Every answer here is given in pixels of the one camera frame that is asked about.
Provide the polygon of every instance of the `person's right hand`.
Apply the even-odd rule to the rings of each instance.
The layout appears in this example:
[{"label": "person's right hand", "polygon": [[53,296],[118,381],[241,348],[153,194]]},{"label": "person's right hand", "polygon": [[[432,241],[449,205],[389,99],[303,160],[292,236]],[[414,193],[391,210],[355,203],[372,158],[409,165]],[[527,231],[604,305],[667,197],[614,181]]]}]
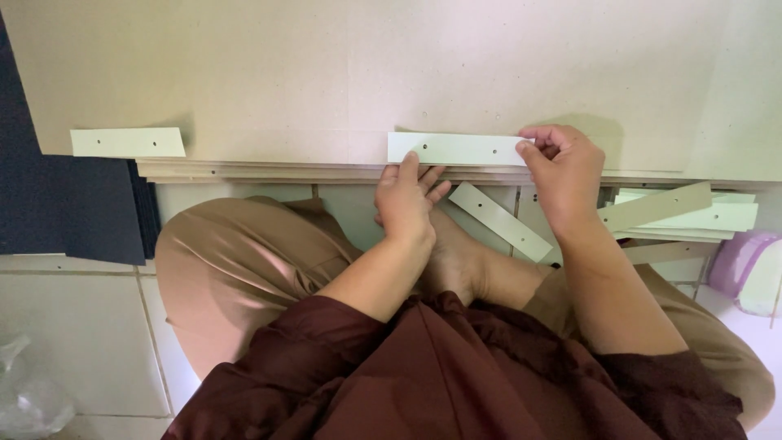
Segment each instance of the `person's right hand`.
[{"label": "person's right hand", "polygon": [[533,174],[538,201],[554,234],[597,217],[605,153],[569,125],[523,128],[516,151]]}]

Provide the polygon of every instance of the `person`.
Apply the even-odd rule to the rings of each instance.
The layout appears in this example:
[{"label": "person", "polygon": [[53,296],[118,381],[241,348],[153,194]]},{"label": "person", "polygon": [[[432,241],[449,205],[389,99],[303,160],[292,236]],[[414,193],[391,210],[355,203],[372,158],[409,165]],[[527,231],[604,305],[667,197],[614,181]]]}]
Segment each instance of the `person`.
[{"label": "person", "polygon": [[435,207],[444,167],[414,153],[383,171],[385,238],[363,254],[319,199],[172,218],[160,293],[203,382],[163,438],[745,438],[769,372],[631,265],[597,216],[599,148],[569,126],[519,135],[561,269],[472,239]]}]

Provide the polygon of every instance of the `maroon top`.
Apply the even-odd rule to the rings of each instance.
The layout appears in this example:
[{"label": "maroon top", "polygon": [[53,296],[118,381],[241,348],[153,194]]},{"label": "maroon top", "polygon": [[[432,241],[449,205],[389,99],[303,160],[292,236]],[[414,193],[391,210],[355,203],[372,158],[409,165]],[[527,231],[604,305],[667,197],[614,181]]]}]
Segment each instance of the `maroon top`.
[{"label": "maroon top", "polygon": [[591,355],[451,292],[387,325],[313,296],[216,366],[163,440],[746,438],[739,413],[692,352]]}]

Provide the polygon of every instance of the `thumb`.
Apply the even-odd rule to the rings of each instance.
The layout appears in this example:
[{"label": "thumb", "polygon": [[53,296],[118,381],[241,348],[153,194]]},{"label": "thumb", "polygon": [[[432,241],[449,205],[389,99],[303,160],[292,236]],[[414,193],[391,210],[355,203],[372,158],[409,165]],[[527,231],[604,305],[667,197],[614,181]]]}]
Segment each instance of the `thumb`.
[{"label": "thumb", "polygon": [[521,141],[517,143],[516,151],[522,159],[524,159],[527,168],[529,168],[533,175],[544,172],[544,169],[553,165],[532,142]]}]

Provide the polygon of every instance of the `forearm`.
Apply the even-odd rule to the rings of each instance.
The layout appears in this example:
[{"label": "forearm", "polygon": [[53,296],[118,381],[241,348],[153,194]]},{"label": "forearm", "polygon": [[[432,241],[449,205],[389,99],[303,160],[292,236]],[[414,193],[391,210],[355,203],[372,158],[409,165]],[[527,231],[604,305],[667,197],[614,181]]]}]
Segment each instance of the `forearm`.
[{"label": "forearm", "polygon": [[318,294],[387,323],[410,295],[426,266],[432,245],[433,240],[427,237],[385,238]]},{"label": "forearm", "polygon": [[596,215],[556,233],[576,318],[596,353],[666,355],[687,350]]}]

